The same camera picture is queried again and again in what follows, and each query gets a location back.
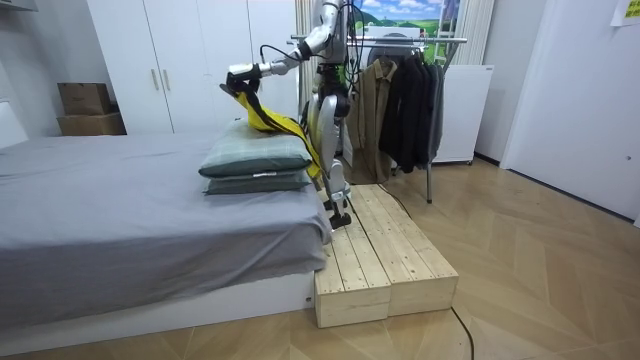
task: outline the landscape picture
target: landscape picture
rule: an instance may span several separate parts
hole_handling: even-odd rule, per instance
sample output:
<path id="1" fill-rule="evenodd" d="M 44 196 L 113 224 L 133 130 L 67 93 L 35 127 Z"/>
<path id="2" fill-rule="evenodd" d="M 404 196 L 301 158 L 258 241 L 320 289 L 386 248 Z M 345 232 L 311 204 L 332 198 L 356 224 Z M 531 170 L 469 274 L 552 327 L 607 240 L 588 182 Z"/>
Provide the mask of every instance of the landscape picture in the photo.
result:
<path id="1" fill-rule="evenodd" d="M 448 31 L 452 20 L 457 18 L 459 5 L 460 0 L 362 0 L 359 6 L 362 16 L 356 15 L 356 27 L 419 28 L 424 36 L 435 37 L 438 35 L 440 17 L 443 19 L 442 30 Z M 435 46 L 430 45 L 425 59 L 433 60 L 434 51 Z M 444 51 L 444 46 L 441 46 L 439 55 L 444 56 Z"/>

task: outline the baseboard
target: baseboard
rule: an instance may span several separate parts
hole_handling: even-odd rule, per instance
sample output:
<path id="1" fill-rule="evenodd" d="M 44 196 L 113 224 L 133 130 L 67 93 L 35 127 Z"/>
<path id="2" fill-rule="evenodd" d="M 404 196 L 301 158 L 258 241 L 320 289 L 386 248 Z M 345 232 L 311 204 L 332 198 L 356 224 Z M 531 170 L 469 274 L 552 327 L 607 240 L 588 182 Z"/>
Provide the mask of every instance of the baseboard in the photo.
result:
<path id="1" fill-rule="evenodd" d="M 535 182 L 535 183 L 537 183 L 537 184 L 540 184 L 540 185 L 542 185 L 542 186 L 544 186 L 544 187 L 548 187 L 549 189 L 552 189 L 552 190 L 555 190 L 555 191 L 557 191 L 557 192 L 559 192 L 559 193 L 561 193 L 561 194 L 564 194 L 564 195 L 566 195 L 566 196 L 568 196 L 568 197 L 570 197 L 570 198 L 572 198 L 572 199 L 574 199 L 574 200 L 580 201 L 580 202 L 581 202 L 581 203 L 583 203 L 583 204 L 589 205 L 589 206 L 591 206 L 591 207 L 593 207 L 593 208 L 596 208 L 596 209 L 598 209 L 598 210 L 600 210 L 600 211 L 604 211 L 605 213 L 607 213 L 607 214 L 609 214 L 609 215 L 612 215 L 612 216 L 615 216 L 615 217 L 617 217 L 618 219 L 621 219 L 621 220 L 624 220 L 624 221 L 626 221 L 626 222 L 628 222 L 628 223 L 633 224 L 633 221 L 634 221 L 633 219 L 628 218 L 628 217 L 626 217 L 626 216 L 624 216 L 624 215 L 622 215 L 622 214 L 618 214 L 618 213 L 617 213 L 617 212 L 615 212 L 615 211 L 612 211 L 612 210 L 609 210 L 609 209 L 607 209 L 607 208 L 604 208 L 604 207 L 602 207 L 602 206 L 600 206 L 600 205 L 598 205 L 598 204 L 592 203 L 592 202 L 591 202 L 591 201 L 589 201 L 589 200 L 585 200 L 585 199 L 583 199 L 583 198 L 581 198 L 581 197 L 579 197 L 579 196 L 576 196 L 576 195 L 573 195 L 573 194 L 571 194 L 571 193 L 568 193 L 568 192 L 566 192 L 566 191 L 564 191 L 564 190 L 562 190 L 562 189 L 558 189 L 557 187 L 555 187 L 555 186 L 553 186 L 553 185 L 549 185 L 549 184 L 547 184 L 547 183 L 545 183 L 545 182 L 542 182 L 542 181 L 540 181 L 540 180 L 538 180 L 538 179 L 532 178 L 531 176 L 525 175 L 525 174 L 523 174 L 523 173 L 521 173 L 521 172 L 519 172 L 519 171 L 516 171 L 516 170 L 513 170 L 513 169 L 509 169 L 509 171 L 511 171 L 511 172 L 512 172 L 512 173 L 514 173 L 514 174 L 518 174 L 518 175 L 522 176 L 523 178 L 529 179 L 529 180 L 531 180 L 531 181 L 533 181 L 533 182 Z"/>
<path id="2" fill-rule="evenodd" d="M 478 159 L 480 159 L 480 160 L 488 162 L 491 165 L 500 166 L 500 161 L 498 161 L 496 159 L 492 159 L 492 158 L 490 158 L 490 157 L 488 157 L 486 155 L 482 155 L 479 152 L 474 151 L 473 155 L 475 157 L 477 157 Z"/>

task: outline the stacked pillows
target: stacked pillows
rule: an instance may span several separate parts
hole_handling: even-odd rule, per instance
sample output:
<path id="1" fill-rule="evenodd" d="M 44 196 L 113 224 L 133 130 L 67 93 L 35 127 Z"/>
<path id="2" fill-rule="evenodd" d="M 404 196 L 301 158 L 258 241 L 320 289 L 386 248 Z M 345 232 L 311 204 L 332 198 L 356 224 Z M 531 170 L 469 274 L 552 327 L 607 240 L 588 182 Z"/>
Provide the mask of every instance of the stacked pillows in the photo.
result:
<path id="1" fill-rule="evenodd" d="M 296 190 L 311 184 L 306 169 L 311 155 L 297 136 L 252 129 L 232 122 L 204 159 L 200 175 L 207 194 L 244 194 Z"/>

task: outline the wooden platform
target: wooden platform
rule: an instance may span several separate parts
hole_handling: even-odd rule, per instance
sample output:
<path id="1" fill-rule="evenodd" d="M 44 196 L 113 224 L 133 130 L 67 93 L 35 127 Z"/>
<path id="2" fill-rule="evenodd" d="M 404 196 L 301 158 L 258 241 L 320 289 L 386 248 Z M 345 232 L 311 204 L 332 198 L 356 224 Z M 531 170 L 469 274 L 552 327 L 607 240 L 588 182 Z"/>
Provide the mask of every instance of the wooden platform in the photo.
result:
<path id="1" fill-rule="evenodd" d="M 351 191 L 362 225 L 350 209 L 353 223 L 324 248 L 327 266 L 315 274 L 318 327 L 450 308 L 458 273 L 404 209 L 377 185 Z"/>

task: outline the white curtain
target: white curtain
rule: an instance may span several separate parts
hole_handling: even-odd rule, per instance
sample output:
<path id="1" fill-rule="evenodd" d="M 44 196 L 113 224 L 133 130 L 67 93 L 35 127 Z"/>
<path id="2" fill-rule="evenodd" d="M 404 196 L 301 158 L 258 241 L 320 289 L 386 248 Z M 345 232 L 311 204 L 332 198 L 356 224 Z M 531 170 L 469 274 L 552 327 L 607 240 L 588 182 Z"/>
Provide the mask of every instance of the white curtain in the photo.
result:
<path id="1" fill-rule="evenodd" d="M 314 0 L 296 0 L 296 32 L 298 35 L 306 35 L 313 28 L 311 14 Z M 298 71 L 298 114 L 313 91 L 313 77 L 318 67 L 318 58 L 312 57 L 300 66 Z"/>
<path id="2" fill-rule="evenodd" d="M 461 0 L 456 37 L 469 40 L 460 45 L 453 63 L 482 65 L 487 46 L 494 0 Z"/>

